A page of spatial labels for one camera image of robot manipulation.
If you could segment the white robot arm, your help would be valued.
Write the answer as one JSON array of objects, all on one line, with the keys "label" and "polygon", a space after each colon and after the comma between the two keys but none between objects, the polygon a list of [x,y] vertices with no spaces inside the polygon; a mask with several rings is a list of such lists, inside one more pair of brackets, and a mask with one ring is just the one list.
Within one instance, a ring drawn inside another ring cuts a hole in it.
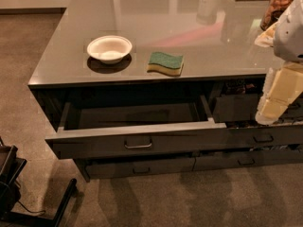
[{"label": "white robot arm", "polygon": [[271,125],[303,93],[303,0],[294,0],[278,20],[255,39],[255,45],[271,46],[285,62],[270,68],[259,100],[256,121]]}]

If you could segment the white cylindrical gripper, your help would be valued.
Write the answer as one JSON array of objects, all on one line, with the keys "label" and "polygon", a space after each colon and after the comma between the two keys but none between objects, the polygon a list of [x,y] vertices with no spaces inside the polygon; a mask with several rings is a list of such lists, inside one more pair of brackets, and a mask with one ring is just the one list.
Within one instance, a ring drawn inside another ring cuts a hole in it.
[{"label": "white cylindrical gripper", "polygon": [[279,69],[270,68],[262,92],[255,120],[260,125],[271,125],[303,93],[303,64],[287,61]]}]

